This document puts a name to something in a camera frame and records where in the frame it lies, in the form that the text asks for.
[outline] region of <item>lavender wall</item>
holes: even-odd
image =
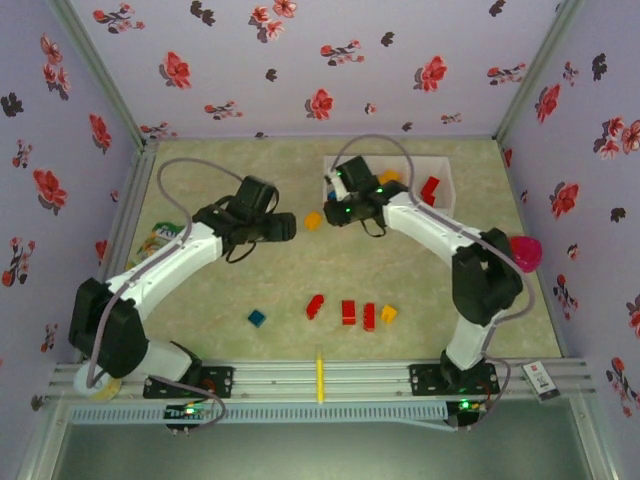
[[[635,0],[586,2],[504,142],[555,317],[593,368],[628,479],[640,471],[638,18]]]
[[[493,134],[559,1],[71,3],[144,135],[219,137]]]
[[[0,38],[0,477],[12,479],[33,397],[73,360],[75,290],[97,273],[134,147],[45,2],[5,6]]]

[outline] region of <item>blue block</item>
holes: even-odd
[[[262,312],[259,312],[258,310],[254,310],[253,312],[251,312],[251,315],[249,315],[249,321],[253,323],[256,328],[262,325],[266,319],[267,317],[265,317],[264,314]]]

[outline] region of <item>white container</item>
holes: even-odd
[[[354,156],[355,155],[343,155],[340,158],[340,163],[344,163],[352,159]],[[401,175],[401,182],[409,186],[409,165],[407,164],[407,159],[404,156],[362,155],[362,158],[367,162],[371,173],[374,175],[382,175],[386,170],[394,170]],[[414,165],[414,184],[411,189],[416,198],[418,200],[422,200],[420,191],[429,177],[437,178],[440,180],[440,183],[433,192],[435,197],[433,208],[444,213],[448,217],[453,218],[453,212],[456,205],[456,191],[453,187],[453,177],[451,176],[449,158],[416,155],[411,156],[411,159],[413,160]],[[323,204],[327,199],[327,195],[331,191],[331,186],[328,186],[324,181],[324,174],[329,170],[334,160],[335,156],[324,157],[324,188],[322,190]]]

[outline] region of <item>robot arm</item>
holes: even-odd
[[[234,263],[229,258],[238,245],[252,244],[252,251],[260,242],[293,239],[294,215],[273,213],[275,206],[267,211],[277,199],[273,185],[246,177],[234,196],[200,209],[192,217],[188,235],[183,231],[140,265],[104,283],[93,278],[85,281],[76,294],[70,343],[91,356],[98,321],[120,291],[109,312],[98,353],[97,363],[103,373],[111,378],[143,373],[185,384],[197,382],[198,369],[193,367],[199,360],[195,355],[173,342],[149,341],[142,323],[165,296],[200,268],[221,257]],[[79,378],[83,376],[86,379],[87,373],[81,370]],[[83,390],[82,381],[76,388]]]
[[[466,383],[484,361],[483,350],[496,320],[522,292],[519,275],[496,255],[427,216],[413,204],[405,185],[393,181],[380,185],[362,157],[340,165],[326,179],[336,192],[336,199],[324,206],[331,225],[373,219],[383,230],[390,228],[410,236],[451,267],[453,302],[459,317],[440,366],[452,388]],[[449,221],[511,256],[507,237],[500,230],[484,233]]]

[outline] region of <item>red block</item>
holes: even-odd
[[[309,320],[313,320],[320,310],[320,307],[324,303],[324,295],[314,295],[309,305],[307,305],[307,317]]]
[[[354,302],[353,300],[342,301],[342,324],[356,324],[356,302]]]
[[[422,201],[424,203],[433,207],[433,204],[436,201],[436,198],[433,196],[433,192],[435,191],[439,183],[440,180],[436,177],[429,177],[429,180],[427,180],[427,183],[424,184],[422,190],[420,191],[420,196],[422,197]]]
[[[376,306],[373,303],[367,303],[364,306],[362,326],[367,332],[373,332],[376,328]]]

